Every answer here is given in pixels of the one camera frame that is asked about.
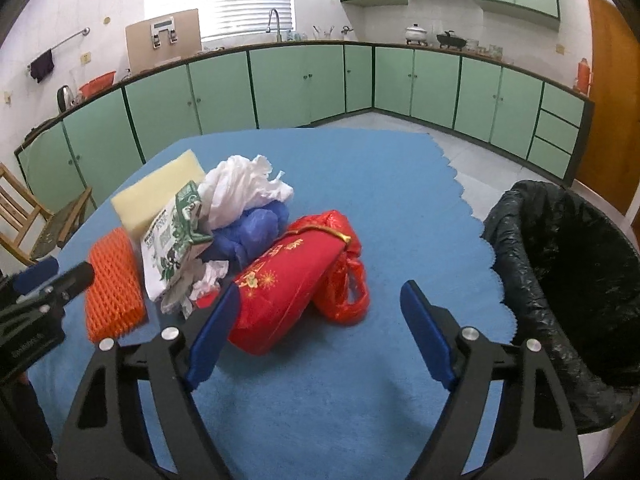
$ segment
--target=red bag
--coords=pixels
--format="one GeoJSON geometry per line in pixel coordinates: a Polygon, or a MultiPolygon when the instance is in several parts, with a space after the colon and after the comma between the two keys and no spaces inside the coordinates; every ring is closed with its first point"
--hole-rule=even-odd
{"type": "Polygon", "coordinates": [[[319,215],[304,216],[289,226],[289,230],[307,226],[324,226],[341,232],[351,238],[322,280],[313,296],[318,310],[329,320],[341,324],[361,321],[369,308],[369,289],[366,283],[364,265],[359,260],[362,245],[346,216],[332,210],[319,215]],[[357,299],[350,303],[349,292],[353,286],[357,299]]]}
{"type": "Polygon", "coordinates": [[[349,236],[308,225],[287,233],[236,278],[241,308],[229,341],[261,355],[300,318],[349,236]]]}

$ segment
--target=table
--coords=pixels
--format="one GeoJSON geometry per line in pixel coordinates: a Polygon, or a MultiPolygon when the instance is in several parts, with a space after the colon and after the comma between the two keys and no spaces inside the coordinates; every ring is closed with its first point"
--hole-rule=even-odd
{"type": "MultiPolygon", "coordinates": [[[[232,345],[209,381],[193,394],[216,447],[242,480],[392,480],[405,478],[447,399],[421,359],[399,307],[401,285],[414,279],[431,303],[461,326],[509,342],[515,332],[500,304],[494,254],[482,223],[461,198],[440,147],[427,134],[302,128],[211,134],[176,142],[122,186],[192,149],[209,171],[220,160],[263,154],[292,185],[291,219],[336,208],[363,245],[371,305],[353,327],[326,322],[312,309],[269,354],[232,345]]],[[[61,270],[83,260],[119,220],[105,202],[60,253],[61,270]]],[[[66,309],[66,341],[30,370],[54,439],[94,350],[86,338],[83,299],[66,309]]],[[[124,344],[150,339],[172,320],[148,304],[149,321],[124,344]]],[[[144,412],[160,465],[171,468],[151,395],[144,412]]],[[[481,465],[499,401],[492,387],[468,463],[481,465]]]]}

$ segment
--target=black trash bag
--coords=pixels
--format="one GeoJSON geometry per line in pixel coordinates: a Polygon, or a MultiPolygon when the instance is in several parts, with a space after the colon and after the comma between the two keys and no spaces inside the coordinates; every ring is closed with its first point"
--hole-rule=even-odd
{"type": "Polygon", "coordinates": [[[640,259],[597,208],[570,190],[524,180],[484,222],[514,344],[544,346],[579,433],[615,424],[640,399],[640,259]]]}

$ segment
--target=orange foam net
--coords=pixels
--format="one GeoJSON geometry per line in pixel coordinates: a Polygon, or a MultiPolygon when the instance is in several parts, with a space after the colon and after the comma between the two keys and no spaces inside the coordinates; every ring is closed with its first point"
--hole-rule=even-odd
{"type": "Polygon", "coordinates": [[[127,333],[146,316],[138,268],[127,232],[118,227],[100,238],[87,258],[94,284],[84,297],[86,332],[92,342],[127,333]]]}

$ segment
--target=metal screw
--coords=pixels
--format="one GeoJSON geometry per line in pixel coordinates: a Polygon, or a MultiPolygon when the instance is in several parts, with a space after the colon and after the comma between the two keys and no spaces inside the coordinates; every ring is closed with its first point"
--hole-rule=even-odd
{"type": "Polygon", "coordinates": [[[467,341],[475,341],[480,337],[480,333],[475,328],[467,326],[462,329],[462,337],[467,341]]]}
{"type": "Polygon", "coordinates": [[[529,339],[527,340],[527,348],[532,352],[540,352],[542,350],[542,345],[537,339],[529,339]]]}
{"type": "Polygon", "coordinates": [[[100,350],[102,350],[103,352],[107,352],[109,350],[111,350],[113,348],[114,345],[114,341],[113,339],[111,339],[110,337],[107,337],[105,339],[103,339],[102,341],[100,341],[100,343],[98,344],[98,348],[100,350]]]}
{"type": "Polygon", "coordinates": [[[180,331],[175,326],[168,326],[162,330],[162,339],[165,341],[173,341],[180,335],[180,331]]]}

